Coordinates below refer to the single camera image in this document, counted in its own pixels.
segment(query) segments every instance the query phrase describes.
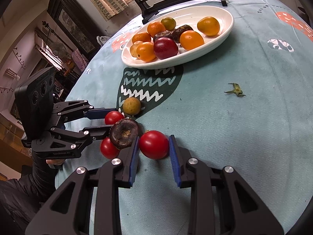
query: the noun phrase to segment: framed painting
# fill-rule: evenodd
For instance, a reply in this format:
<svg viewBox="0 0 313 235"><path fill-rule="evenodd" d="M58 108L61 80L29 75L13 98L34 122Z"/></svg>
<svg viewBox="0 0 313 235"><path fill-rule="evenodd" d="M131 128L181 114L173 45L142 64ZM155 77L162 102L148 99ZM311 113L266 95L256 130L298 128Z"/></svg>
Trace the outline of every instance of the framed painting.
<svg viewBox="0 0 313 235"><path fill-rule="evenodd" d="M48 14L89 60L99 51L102 32L76 0L50 0Z"/></svg>

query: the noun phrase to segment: person's hand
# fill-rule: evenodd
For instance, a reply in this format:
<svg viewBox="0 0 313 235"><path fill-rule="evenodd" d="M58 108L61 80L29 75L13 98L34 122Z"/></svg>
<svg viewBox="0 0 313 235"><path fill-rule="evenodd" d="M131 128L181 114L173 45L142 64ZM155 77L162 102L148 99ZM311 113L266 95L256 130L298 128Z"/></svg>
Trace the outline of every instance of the person's hand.
<svg viewBox="0 0 313 235"><path fill-rule="evenodd" d="M65 159L57 159L57 160L46 160L47 164L52 164L52 165L61 165L64 163Z"/></svg>

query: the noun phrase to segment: table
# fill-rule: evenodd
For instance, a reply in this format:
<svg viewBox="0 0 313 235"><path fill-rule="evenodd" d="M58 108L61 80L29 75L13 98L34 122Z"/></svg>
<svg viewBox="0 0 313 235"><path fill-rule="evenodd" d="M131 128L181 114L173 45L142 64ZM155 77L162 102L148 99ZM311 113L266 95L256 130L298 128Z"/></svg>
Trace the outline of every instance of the table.
<svg viewBox="0 0 313 235"><path fill-rule="evenodd" d="M123 45L142 25L136 17L95 55L67 100L120 108L136 90L146 107L137 121L145 129L174 134L211 167L232 165L287 232L313 194L312 29L278 0L227 3L234 16L227 40L205 56L163 70L122 63ZM160 14L197 5L222 7L218 0L197 0ZM246 97L224 93L233 82ZM103 123L84 118L66 126L78 131ZM56 187L79 166L105 163L99 146L94 142L81 158L67 160ZM123 235L187 234L190 191L176 187L170 159L140 154L140 160L134 187L120 190Z"/></svg>

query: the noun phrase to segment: person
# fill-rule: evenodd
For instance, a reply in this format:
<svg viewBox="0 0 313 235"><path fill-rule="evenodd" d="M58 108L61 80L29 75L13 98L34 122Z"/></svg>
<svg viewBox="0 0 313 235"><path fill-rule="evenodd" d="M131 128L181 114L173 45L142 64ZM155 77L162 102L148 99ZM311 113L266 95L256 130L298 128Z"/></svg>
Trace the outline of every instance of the person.
<svg viewBox="0 0 313 235"><path fill-rule="evenodd" d="M29 222L55 191L56 169L65 160L44 160L32 153L32 174L0 181L0 234L24 235Z"/></svg>

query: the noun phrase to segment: camera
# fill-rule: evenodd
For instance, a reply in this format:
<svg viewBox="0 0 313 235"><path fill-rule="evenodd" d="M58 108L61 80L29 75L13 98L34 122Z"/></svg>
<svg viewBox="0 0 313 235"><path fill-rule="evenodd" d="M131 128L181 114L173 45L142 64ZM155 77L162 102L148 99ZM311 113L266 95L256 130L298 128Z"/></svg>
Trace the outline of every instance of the camera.
<svg viewBox="0 0 313 235"><path fill-rule="evenodd" d="M31 147L30 142L40 137L50 119L54 73L54 67L42 69L15 89L15 102L27 137L22 140L25 147Z"/></svg>

